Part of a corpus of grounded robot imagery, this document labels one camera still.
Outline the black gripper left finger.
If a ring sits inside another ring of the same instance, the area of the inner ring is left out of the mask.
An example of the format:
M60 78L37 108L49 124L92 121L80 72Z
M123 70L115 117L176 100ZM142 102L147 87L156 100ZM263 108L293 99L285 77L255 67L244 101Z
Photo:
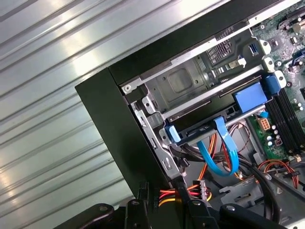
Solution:
M115 209L99 203L61 224L62 229L148 229L149 183L141 182L137 198Z

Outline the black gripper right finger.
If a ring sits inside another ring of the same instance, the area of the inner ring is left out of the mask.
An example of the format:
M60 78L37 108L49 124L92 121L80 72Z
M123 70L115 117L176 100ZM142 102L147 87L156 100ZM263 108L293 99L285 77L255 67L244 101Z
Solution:
M175 204L180 224L184 229L283 229L280 224L281 210L268 181L262 174L255 174L259 181L265 205L262 217L237 204L225 204L216 212L208 202L191 199L182 177L172 180Z

